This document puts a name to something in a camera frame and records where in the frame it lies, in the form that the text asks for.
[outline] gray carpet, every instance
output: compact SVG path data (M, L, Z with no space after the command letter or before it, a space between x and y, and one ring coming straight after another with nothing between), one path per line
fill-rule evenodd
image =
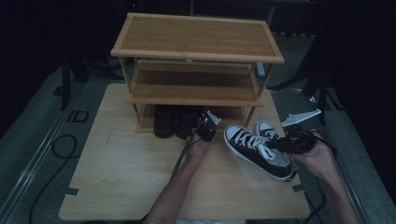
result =
M283 65L276 66L268 86L283 82L295 74L312 43L312 39L305 37L286 38L276 35L276 42L286 62ZM0 191L0 202L2 204L0 221L11 224L29 222L29 211L35 196L64 162L63 159L55 157L51 152L51 143L58 136L73 134L77 138L75 155L81 152L106 86L111 82L119 81L103 77L100 74L91 74L88 83L73 81L73 100L65 111L60 111L61 97L52 95L55 88L61 85L61 70L53 73L43 83L42 88L26 107L23 114L0 141L2 189ZM281 120L285 120L288 114L303 113L317 108L315 99L307 99L299 92L303 85L304 80L287 87L285 90L272 91ZM70 117L72 113L73 115L79 114L75 121L73 121L73 116ZM88 119L82 122L85 118L84 115L87 113ZM327 139L338 148L338 167L346 181L351 199L362 222L396 223L395 206L385 191L346 112L337 110L332 102L328 101L325 119L326 126L321 125L317 118L305 121L303 126L306 129L316 128L324 132ZM65 137L60 139L55 147L60 154L68 155L73 149L73 145L72 138ZM29 162L37 151L46 153L42 163L38 164L39 169L34 169L35 167L29 166ZM64 193L77 163L78 158L70 160L44 190L35 206L34 223L81 223L65 222L58 217ZM317 180L301 165L299 174L308 198L312 201L314 207L317 207L321 202ZM15 189L15 187L21 186L29 186L29 188L27 190ZM296 223L295 220L259 220L258 222ZM331 223L327 207L309 223L320 222Z

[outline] human hand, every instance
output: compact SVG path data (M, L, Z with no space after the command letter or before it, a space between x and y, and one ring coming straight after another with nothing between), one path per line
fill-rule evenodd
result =
M201 139L198 134L195 134L191 143L190 148L187 150L187 161L194 163L201 163L201 160L204 158L207 149L209 147L209 142L206 142Z
M322 138L316 130L311 132ZM334 175L336 170L335 160L332 154L332 150L326 144L317 141L314 148L311 151L304 154L290 154L288 156L302 163L311 174L317 176L320 179L324 179L327 176Z

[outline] shelf board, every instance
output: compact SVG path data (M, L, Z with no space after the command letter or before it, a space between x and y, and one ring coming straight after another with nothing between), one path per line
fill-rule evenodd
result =
M131 103L263 106L251 64L140 60Z
M204 106L203 111L207 110L221 118L221 123L216 129L218 133L222 133L230 124L244 126L247 119L244 107ZM155 105L142 105L140 116L141 123L136 125L135 131L137 133L154 133Z

